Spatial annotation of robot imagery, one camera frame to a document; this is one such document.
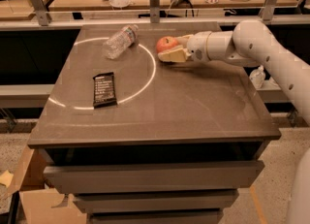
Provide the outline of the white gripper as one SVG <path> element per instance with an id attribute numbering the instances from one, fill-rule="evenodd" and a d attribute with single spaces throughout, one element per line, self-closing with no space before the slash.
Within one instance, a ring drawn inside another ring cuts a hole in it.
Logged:
<path id="1" fill-rule="evenodd" d="M 199 32 L 192 36 L 184 35 L 178 36 L 176 38 L 177 42 L 182 45 L 186 46 L 191 54 L 191 58 L 195 61 L 201 62 L 208 62 L 209 58 L 207 55 L 207 40 L 210 36 L 210 31 Z M 158 58 L 162 62 L 176 62 L 182 63 L 186 62 L 190 54 L 187 52 L 186 48 L 176 48 L 176 49 L 168 49 L 158 53 Z"/>

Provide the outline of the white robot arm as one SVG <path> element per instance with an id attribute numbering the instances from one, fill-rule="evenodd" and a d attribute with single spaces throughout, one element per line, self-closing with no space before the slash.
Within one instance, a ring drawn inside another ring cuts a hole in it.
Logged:
<path id="1" fill-rule="evenodd" d="M 310 66 L 285 49 L 264 23 L 243 20 L 232 31 L 203 31 L 167 37 L 156 49 L 163 62 L 223 61 L 240 67 L 262 65 L 302 118 L 310 124 Z M 295 171 L 286 224 L 310 223 L 310 149 Z"/>

